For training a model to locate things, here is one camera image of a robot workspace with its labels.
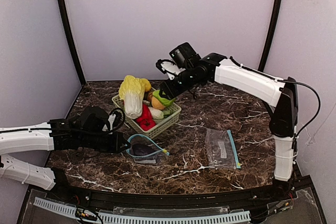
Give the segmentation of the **purple eggplant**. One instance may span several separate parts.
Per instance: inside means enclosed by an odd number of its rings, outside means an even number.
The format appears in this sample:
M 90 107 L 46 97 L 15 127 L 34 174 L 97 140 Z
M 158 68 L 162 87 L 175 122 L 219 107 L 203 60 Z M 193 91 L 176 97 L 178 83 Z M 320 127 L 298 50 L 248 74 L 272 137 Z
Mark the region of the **purple eggplant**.
M 155 152 L 155 150 L 144 144 L 132 145 L 131 152 L 133 156 L 146 156 Z

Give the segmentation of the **clear zip bag blue zipper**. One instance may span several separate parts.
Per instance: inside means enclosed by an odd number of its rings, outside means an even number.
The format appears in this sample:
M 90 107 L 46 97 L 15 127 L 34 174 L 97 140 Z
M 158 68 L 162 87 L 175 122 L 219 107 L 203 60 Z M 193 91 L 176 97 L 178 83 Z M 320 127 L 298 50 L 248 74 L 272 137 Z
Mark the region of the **clear zip bag blue zipper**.
M 170 153 L 158 146 L 151 138 L 135 134 L 128 138 L 130 148 L 127 149 L 127 154 L 137 164 L 158 166 L 163 164 Z

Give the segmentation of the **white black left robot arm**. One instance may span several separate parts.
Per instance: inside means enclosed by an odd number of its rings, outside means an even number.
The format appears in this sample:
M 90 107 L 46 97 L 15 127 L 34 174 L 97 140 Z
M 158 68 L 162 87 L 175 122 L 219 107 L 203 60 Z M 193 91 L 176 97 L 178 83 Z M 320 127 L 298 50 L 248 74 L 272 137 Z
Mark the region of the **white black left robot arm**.
M 20 161 L 12 153 L 27 151 L 63 151 L 89 148 L 99 153 L 119 154 L 130 148 L 130 143 L 119 132 L 125 122 L 121 108 L 107 113 L 100 107 L 86 107 L 70 119 L 53 119 L 32 126 L 1 129 L 1 177 L 22 184 L 52 190 L 67 186 L 63 170 L 39 167 Z

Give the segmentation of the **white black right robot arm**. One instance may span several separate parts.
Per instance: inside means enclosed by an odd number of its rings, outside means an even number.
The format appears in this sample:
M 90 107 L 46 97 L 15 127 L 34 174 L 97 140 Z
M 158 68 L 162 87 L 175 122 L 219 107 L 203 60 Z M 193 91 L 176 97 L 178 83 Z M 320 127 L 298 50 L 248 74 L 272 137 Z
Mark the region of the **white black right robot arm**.
M 156 67 L 168 76 L 160 85 L 161 97 L 172 100 L 196 85 L 216 82 L 255 96 L 273 108 L 269 129 L 276 147 L 274 178 L 289 181 L 297 137 L 295 80 L 273 77 L 215 52 L 201 57 L 187 42 L 170 51 L 169 55 L 170 59 L 156 62 Z

